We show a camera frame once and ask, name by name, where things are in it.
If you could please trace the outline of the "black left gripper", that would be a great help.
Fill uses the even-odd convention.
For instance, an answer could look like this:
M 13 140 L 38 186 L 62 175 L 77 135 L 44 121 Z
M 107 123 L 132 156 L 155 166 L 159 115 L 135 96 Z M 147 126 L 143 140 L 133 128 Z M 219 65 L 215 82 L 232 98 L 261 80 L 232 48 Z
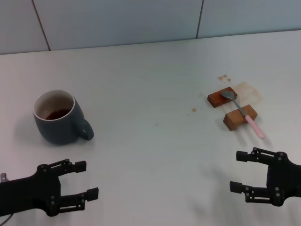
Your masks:
M 30 177 L 1 182 L 0 215 L 40 209 L 48 216 L 85 209 L 86 202 L 98 199 L 98 188 L 83 193 L 61 196 L 59 176 L 86 171 L 86 161 L 69 159 L 42 164 Z

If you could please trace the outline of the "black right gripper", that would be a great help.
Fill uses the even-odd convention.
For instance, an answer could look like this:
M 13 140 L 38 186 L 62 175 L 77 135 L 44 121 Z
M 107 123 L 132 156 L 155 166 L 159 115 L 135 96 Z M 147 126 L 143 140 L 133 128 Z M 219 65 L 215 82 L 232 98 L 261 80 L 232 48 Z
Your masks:
M 250 153 L 237 151 L 236 160 L 269 165 L 267 188 L 230 181 L 230 191 L 244 194 L 247 203 L 264 203 L 280 207 L 290 197 L 301 197 L 301 166 L 287 160 L 284 152 L 254 147 Z

